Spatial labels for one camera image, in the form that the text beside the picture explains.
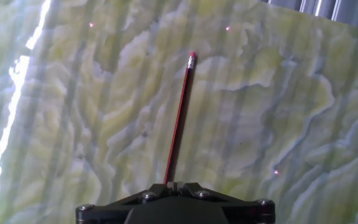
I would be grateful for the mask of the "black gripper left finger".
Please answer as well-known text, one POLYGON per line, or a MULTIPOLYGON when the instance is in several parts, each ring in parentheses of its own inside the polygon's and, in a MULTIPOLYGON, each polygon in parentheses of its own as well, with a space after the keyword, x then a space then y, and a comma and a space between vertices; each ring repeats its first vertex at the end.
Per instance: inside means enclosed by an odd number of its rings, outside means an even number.
POLYGON ((153 184, 149 189, 107 205, 82 204, 75 209, 76 224, 124 223, 133 208, 173 196, 176 183, 153 184))

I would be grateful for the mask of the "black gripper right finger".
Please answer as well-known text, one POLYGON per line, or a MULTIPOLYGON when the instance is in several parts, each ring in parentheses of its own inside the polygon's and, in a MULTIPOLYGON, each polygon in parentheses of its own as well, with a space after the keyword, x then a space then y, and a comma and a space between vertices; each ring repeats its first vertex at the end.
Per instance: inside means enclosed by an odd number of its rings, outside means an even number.
POLYGON ((198 216, 206 215, 218 223, 276 222, 275 203, 270 199, 244 201, 204 188, 196 182, 177 182, 176 193, 180 198, 190 200, 195 206, 192 211, 198 216))

